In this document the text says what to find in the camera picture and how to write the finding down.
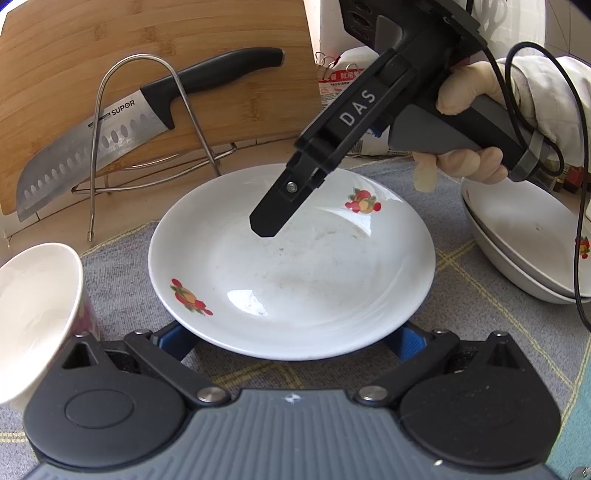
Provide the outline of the right gloved hand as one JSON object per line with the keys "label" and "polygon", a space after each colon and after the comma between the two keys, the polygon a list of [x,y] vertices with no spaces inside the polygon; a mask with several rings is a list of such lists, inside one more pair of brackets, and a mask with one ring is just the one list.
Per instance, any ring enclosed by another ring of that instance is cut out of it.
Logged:
{"label": "right gloved hand", "polygon": [[[517,59],[516,71],[511,74],[511,90],[517,104],[528,114],[533,112],[533,94],[526,85],[532,72],[532,64],[524,57]],[[480,95],[487,95],[501,101],[502,93],[492,66],[484,61],[461,67],[449,77],[439,91],[437,109],[445,115],[456,115],[466,110]],[[456,149],[433,155],[414,152],[414,187],[429,193],[435,190],[438,173],[451,177],[467,177],[476,182],[494,184],[504,180],[508,170],[502,165],[503,153],[497,147],[479,152],[470,149]]]}

